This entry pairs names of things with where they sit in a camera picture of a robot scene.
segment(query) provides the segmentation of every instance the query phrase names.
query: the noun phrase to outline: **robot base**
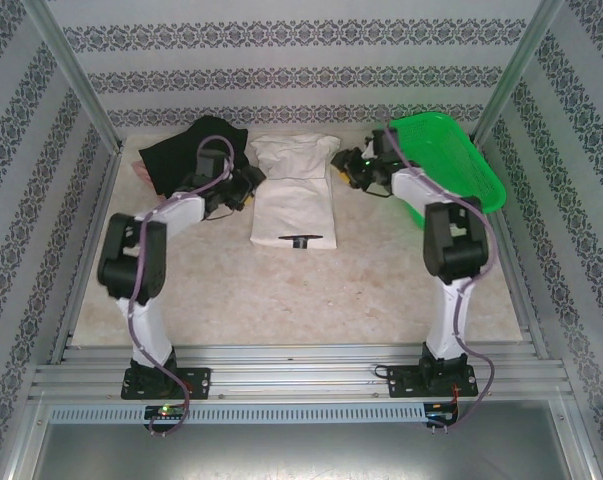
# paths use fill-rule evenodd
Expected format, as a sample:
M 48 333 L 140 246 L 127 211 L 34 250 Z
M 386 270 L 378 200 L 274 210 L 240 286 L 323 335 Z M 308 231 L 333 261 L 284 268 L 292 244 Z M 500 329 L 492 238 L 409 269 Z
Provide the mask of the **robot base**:
M 466 354 L 443 360 L 436 359 L 423 344 L 419 365 L 386 366 L 391 398 L 450 397 L 456 389 L 459 397 L 479 394 L 474 369 Z
M 210 392 L 209 368 L 177 368 L 174 349 L 164 365 L 188 387 L 191 400 L 207 400 Z M 121 388 L 123 400 L 182 400 L 183 390 L 157 368 L 146 367 L 132 360 L 125 371 Z

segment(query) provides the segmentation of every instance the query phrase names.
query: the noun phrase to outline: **black garment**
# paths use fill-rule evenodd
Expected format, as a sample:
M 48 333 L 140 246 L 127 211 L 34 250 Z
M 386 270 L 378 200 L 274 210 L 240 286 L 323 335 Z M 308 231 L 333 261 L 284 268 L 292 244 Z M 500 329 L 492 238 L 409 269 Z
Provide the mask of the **black garment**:
M 222 118 L 206 115 L 185 132 L 139 151 L 157 195 L 169 198 L 185 176 L 196 171 L 197 149 L 201 141 L 210 135 L 221 135 L 232 144 L 235 169 L 249 164 L 244 153 L 248 131 L 234 128 Z M 221 140 L 208 142 L 204 148 L 229 153 L 227 145 Z

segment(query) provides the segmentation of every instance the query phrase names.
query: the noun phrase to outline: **striped wallpaper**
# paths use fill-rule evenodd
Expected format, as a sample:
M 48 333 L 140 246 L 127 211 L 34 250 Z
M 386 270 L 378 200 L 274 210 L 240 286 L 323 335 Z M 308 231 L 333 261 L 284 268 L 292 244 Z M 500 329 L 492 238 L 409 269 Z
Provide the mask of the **striped wallpaper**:
M 109 158 L 21 3 L 0 0 L 0 458 L 28 373 L 49 359 Z
M 603 0 L 565 2 L 484 145 L 603 470 Z
M 49 5 L 125 136 L 203 113 L 361 124 L 434 109 L 470 130 L 539 0 L 83 3 Z

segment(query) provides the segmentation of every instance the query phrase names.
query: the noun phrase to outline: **wire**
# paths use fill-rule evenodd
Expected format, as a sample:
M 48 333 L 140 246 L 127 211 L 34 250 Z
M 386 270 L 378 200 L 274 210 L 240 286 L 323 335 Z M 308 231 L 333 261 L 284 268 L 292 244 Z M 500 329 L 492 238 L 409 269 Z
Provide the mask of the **wire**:
M 232 144 L 230 143 L 230 141 L 227 138 L 222 137 L 221 135 L 210 135 L 209 137 L 204 138 L 201 141 L 201 143 L 199 144 L 199 148 L 197 149 L 197 159 L 199 158 L 199 155 L 201 154 L 201 149 L 203 148 L 203 146 L 213 140 L 223 141 L 229 149 L 228 159 L 226 159 L 224 162 L 225 166 L 224 166 L 224 169 L 223 169 L 223 172 L 221 173 L 221 175 L 219 175 L 218 177 L 216 177 L 215 179 L 210 181 L 210 183 L 203 185 L 202 187 L 199 187 L 195 190 L 192 190 L 191 192 L 175 193 L 169 199 L 165 200 L 164 202 L 161 202 L 156 208 L 150 210 L 146 214 L 146 216 L 143 217 L 143 220 L 141 222 L 141 231 L 139 233 L 139 257 L 138 257 L 138 262 L 137 262 L 137 272 L 136 272 L 136 278 L 134 281 L 134 289 L 132 291 L 132 295 L 130 296 L 130 301 L 128 302 L 128 331 L 130 332 L 130 338 L 132 338 L 132 343 L 134 343 L 135 347 L 137 347 L 137 349 L 141 352 L 141 354 L 152 365 L 154 365 L 159 371 L 161 371 L 164 375 L 166 375 L 167 377 L 172 379 L 174 382 L 176 382 L 176 384 L 179 387 L 181 387 L 181 390 L 183 390 L 183 396 L 184 396 L 184 401 L 183 401 L 183 405 L 182 405 L 183 406 L 183 414 L 181 416 L 181 419 L 174 426 L 172 426 L 169 430 L 167 430 L 165 432 L 157 432 L 152 428 L 154 425 L 154 421 L 157 419 L 157 417 L 152 418 L 150 420 L 150 425 L 148 426 L 148 430 L 150 431 L 150 435 L 152 435 L 152 436 L 159 435 L 161 437 L 166 437 L 166 436 L 176 432 L 179 428 L 181 428 L 181 426 L 187 419 L 188 414 L 190 412 L 190 391 L 188 390 L 187 385 L 183 381 L 181 381 L 181 379 L 179 377 L 177 377 L 174 373 L 172 373 L 167 368 L 165 368 L 154 357 L 152 357 L 152 355 L 150 355 L 146 351 L 145 347 L 141 344 L 141 342 L 139 341 L 139 338 L 137 337 L 136 332 L 134 331 L 134 303 L 136 302 L 137 298 L 139 297 L 139 292 L 141 290 L 141 284 L 143 282 L 143 274 L 145 271 L 145 249 L 146 249 L 148 222 L 152 219 L 152 217 L 154 215 L 160 213 L 161 211 L 168 208 L 169 206 L 174 205 L 175 203 L 178 203 L 181 200 L 186 200 L 189 198 L 196 197 L 199 193 L 214 187 L 215 185 L 217 185 L 218 183 L 222 182 L 223 180 L 225 180 L 226 178 L 228 178 L 230 176 L 230 172 L 232 172 L 232 170 L 234 168 L 234 148 L 232 147 Z
M 390 145 L 392 145 L 392 149 L 396 152 L 396 154 L 399 156 L 399 158 L 404 163 L 406 168 L 410 171 L 410 173 L 412 173 L 412 175 L 414 175 L 418 180 L 420 180 L 421 183 L 423 185 L 425 185 L 432 192 L 442 195 L 447 200 L 450 200 L 451 202 L 461 205 L 466 210 L 468 210 L 473 215 L 475 215 L 481 221 L 481 223 L 483 223 L 483 226 L 485 227 L 486 232 L 488 233 L 488 243 L 489 243 L 488 262 L 486 263 L 485 268 L 482 269 L 481 272 L 477 276 L 471 278 L 470 280 L 468 280 L 466 283 L 464 283 L 463 285 L 461 285 L 459 287 L 459 289 L 458 289 L 459 296 L 457 298 L 457 302 L 454 307 L 454 316 L 453 316 L 454 320 L 453 320 L 452 328 L 454 331 L 454 337 L 455 337 L 457 343 L 459 344 L 459 346 L 461 347 L 461 349 L 468 355 L 479 358 L 479 359 L 483 360 L 484 362 L 486 362 L 488 364 L 488 366 L 490 367 L 490 375 L 488 376 L 488 381 L 486 382 L 485 387 L 483 388 L 483 390 L 481 391 L 481 393 L 479 394 L 479 396 L 477 397 L 475 402 L 468 409 L 468 411 L 465 413 L 465 415 L 463 417 L 461 417 L 459 420 L 457 420 L 457 422 L 453 425 L 454 427 L 456 427 L 459 424 L 461 424 L 463 421 L 465 421 L 477 409 L 477 407 L 481 404 L 481 402 L 487 395 L 488 391 L 490 390 L 492 383 L 494 382 L 495 367 L 494 367 L 494 363 L 492 362 L 492 360 L 490 360 L 490 358 L 487 355 L 483 355 L 482 353 L 472 350 L 470 347 L 468 347 L 465 344 L 465 342 L 463 340 L 461 340 L 461 333 L 459 332 L 459 316 L 460 316 L 460 312 L 461 312 L 461 303 L 463 301 L 463 295 L 464 295 L 465 291 L 471 285 L 477 283 L 479 280 L 484 278 L 490 272 L 490 270 L 492 270 L 492 268 L 494 267 L 494 265 L 497 261 L 496 235 L 494 233 L 494 230 L 492 229 L 492 225 L 490 225 L 490 222 L 488 222 L 488 219 L 486 218 L 486 216 L 478 208 L 476 208 L 474 205 L 469 204 L 468 202 L 466 202 L 462 198 L 458 197 L 457 195 L 452 195 L 452 194 L 448 193 L 438 183 L 436 183 L 434 180 L 430 179 L 427 175 L 425 175 L 425 172 L 423 170 L 418 170 L 415 167 L 413 167 L 412 164 L 410 163 L 410 161 L 406 158 L 405 154 L 403 153 L 403 150 L 401 150 L 401 147 L 399 147 L 399 144 L 397 143 L 396 139 L 390 132 L 390 129 L 388 128 L 387 125 L 384 124 L 383 130 L 385 131 L 386 137 L 388 138 Z
M 233 213 L 234 213 L 234 210 L 232 210 L 230 213 L 226 213 L 225 215 L 221 215 L 220 217 L 214 217 L 214 218 L 208 217 L 208 218 L 206 218 L 206 221 L 213 222 L 215 220 L 221 220 L 222 218 L 228 218 Z

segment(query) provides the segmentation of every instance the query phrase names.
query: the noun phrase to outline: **green plastic basket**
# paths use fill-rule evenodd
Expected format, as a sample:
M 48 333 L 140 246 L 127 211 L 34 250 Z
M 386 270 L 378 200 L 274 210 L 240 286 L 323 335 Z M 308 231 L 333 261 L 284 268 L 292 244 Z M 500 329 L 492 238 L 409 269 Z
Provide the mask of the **green plastic basket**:
M 408 159 L 423 167 L 443 188 L 462 197 L 479 198 L 485 213 L 503 206 L 503 184 L 451 117 L 420 113 L 393 120 L 390 126 L 397 129 L 399 145 Z M 421 212 L 408 207 L 416 224 L 423 228 L 425 218 Z

